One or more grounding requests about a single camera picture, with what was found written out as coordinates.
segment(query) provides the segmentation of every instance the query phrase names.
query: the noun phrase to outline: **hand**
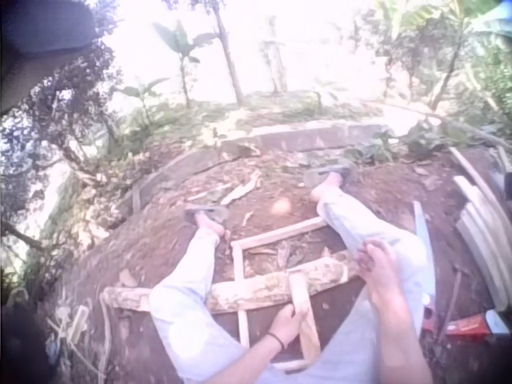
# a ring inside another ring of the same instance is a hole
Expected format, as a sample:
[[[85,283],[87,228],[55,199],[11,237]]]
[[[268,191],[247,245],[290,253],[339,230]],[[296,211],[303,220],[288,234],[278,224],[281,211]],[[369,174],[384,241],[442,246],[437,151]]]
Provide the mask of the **hand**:
[[[285,348],[287,348],[288,344],[297,337],[301,324],[306,318],[307,311],[308,309],[305,308],[295,311],[294,314],[294,306],[288,304],[275,316],[269,332],[275,334],[285,345]]]
[[[378,310],[403,298],[396,255],[381,240],[366,240],[356,254],[358,274],[366,281],[368,295]]]

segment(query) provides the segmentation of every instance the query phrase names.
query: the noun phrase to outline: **white pants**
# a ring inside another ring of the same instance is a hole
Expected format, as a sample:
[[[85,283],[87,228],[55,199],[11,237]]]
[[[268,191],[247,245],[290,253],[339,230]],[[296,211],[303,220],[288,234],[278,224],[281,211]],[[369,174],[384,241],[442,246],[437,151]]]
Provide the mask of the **white pants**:
[[[380,220],[341,190],[324,195],[317,212],[340,234],[351,254],[366,238],[380,238],[391,245],[398,257],[403,289],[419,335],[423,318],[422,276],[426,265],[422,241]],[[151,315],[158,334],[185,382],[206,380],[246,350],[212,319],[204,304],[211,288],[218,241],[211,230],[200,228],[175,271],[150,294]],[[290,375],[269,365],[257,383],[377,382],[376,321],[365,288],[314,364]]]

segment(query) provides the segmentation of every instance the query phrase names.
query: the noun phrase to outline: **brown soil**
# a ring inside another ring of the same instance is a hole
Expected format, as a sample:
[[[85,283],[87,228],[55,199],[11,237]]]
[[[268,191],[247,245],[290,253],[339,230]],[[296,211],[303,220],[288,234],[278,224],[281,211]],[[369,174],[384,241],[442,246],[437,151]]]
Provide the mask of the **brown soil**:
[[[261,187],[230,205],[227,227],[232,232],[232,239],[260,234],[316,216],[314,204],[308,201],[308,190],[300,186],[303,170],[298,167],[296,157],[292,154],[270,154],[257,159],[240,159],[196,175],[176,191],[163,191],[64,274],[62,286],[76,306],[88,298],[92,300],[93,311],[87,331],[90,336],[87,342],[83,338],[78,348],[86,351],[86,356],[95,366],[104,338],[98,293],[105,286],[118,285],[119,272],[125,268],[138,285],[144,287],[154,286],[172,272],[194,233],[194,228],[182,221],[183,202],[187,197],[227,182],[243,182],[254,170],[260,169],[263,173]],[[440,154],[432,159],[432,163],[421,166],[428,176],[418,174],[415,167],[418,164],[400,162],[365,168],[360,171],[358,180],[352,181],[346,190],[367,204],[380,218],[407,230],[414,228],[411,202],[419,200],[423,204],[434,249],[440,323],[445,318],[453,289],[453,265],[464,266],[468,271],[468,275],[462,278],[453,318],[492,308],[486,285],[454,226],[465,199],[452,177],[462,171],[448,154]],[[436,177],[435,188],[428,191],[424,181],[430,176]],[[208,202],[208,198],[196,202]],[[246,226],[242,226],[245,215],[251,211],[253,214]],[[324,246],[332,252],[344,249],[339,236],[332,229],[324,228],[293,239],[292,256],[298,262],[307,262],[318,258]],[[273,255],[246,254],[245,260],[247,277],[278,268]],[[231,279],[232,260],[226,244],[221,244],[214,281]],[[312,297],[322,346],[328,343],[348,315],[362,286],[362,281],[355,279]],[[54,307],[54,303],[48,303],[46,310],[51,311]],[[278,309],[271,307],[249,313],[251,342],[258,340],[268,329]],[[113,339],[107,382],[180,382],[148,314],[112,310],[110,320]],[[235,314],[219,315],[216,320],[235,338],[238,336]],[[438,346],[432,340],[429,335],[422,337],[436,383],[472,382],[477,374],[490,368],[494,354],[501,353],[493,344],[446,338]],[[296,358],[299,354],[296,341],[276,361]],[[73,358],[72,363],[73,382],[96,380],[77,358]]]

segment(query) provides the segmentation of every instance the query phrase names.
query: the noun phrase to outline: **black wristband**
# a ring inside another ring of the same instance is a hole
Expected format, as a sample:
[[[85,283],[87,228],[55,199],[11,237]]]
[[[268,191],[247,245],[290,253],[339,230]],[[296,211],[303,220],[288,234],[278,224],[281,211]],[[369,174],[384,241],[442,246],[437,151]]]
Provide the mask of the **black wristband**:
[[[278,338],[275,334],[273,334],[272,332],[268,332],[267,333],[269,336],[272,336],[273,338],[275,338],[278,343],[281,345],[281,350],[284,350],[285,349],[285,344],[281,341],[280,338]]]

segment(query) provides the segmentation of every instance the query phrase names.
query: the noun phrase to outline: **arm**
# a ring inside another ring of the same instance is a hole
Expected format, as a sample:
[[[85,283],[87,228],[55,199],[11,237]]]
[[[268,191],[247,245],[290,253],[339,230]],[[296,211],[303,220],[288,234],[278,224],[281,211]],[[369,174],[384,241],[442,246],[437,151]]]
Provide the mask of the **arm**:
[[[294,314],[294,306],[285,306],[276,315],[269,333],[281,340],[286,348],[293,341],[306,318],[307,310]],[[235,360],[228,367],[206,380],[205,384],[252,384],[269,365],[270,360],[281,352],[281,343],[270,335],[265,335],[259,342]]]
[[[378,314],[380,383],[432,384],[402,292],[393,250],[384,242],[369,240],[358,252],[356,261]]]

